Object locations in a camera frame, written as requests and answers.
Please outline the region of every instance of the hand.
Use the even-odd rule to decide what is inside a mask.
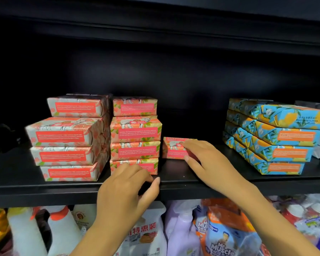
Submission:
[[[139,196],[145,182],[149,189]],[[159,194],[160,177],[153,180],[138,164],[122,164],[102,184],[97,196],[97,217],[94,228],[105,230],[114,244],[114,254],[128,232]]]
[[[184,159],[196,175],[214,190],[231,198],[235,191],[250,184],[232,166],[230,161],[212,144],[206,141],[188,140],[183,146],[201,162],[185,156]]]

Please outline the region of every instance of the left hand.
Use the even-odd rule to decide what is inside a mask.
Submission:
[[[139,196],[138,192],[145,182],[152,184]],[[100,187],[97,196],[97,217],[93,226],[108,232],[116,250],[158,196],[159,184],[160,177],[153,180],[150,173],[138,164],[124,163]]]

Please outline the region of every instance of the forearm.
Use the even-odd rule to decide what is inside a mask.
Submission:
[[[256,186],[244,180],[241,187],[241,193],[234,192],[229,198],[247,215],[273,256],[320,255],[320,251],[276,211]]]
[[[70,256],[112,256],[119,248],[126,234],[107,233],[93,225]]]

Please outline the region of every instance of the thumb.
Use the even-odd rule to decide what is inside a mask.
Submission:
[[[187,162],[188,166],[195,172],[195,174],[202,180],[205,176],[205,169],[192,157],[185,155],[184,160]]]
[[[141,215],[145,212],[145,210],[149,207],[149,205],[157,198],[160,188],[160,177],[155,178],[150,187],[146,190],[146,192],[140,197],[137,209],[141,213]]]

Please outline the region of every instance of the right hand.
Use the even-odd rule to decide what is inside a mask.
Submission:
[[[214,190],[232,197],[235,191],[249,185],[239,172],[232,166],[230,161],[207,141],[188,140],[183,146],[190,150],[201,162],[185,156],[184,159],[196,175]]]

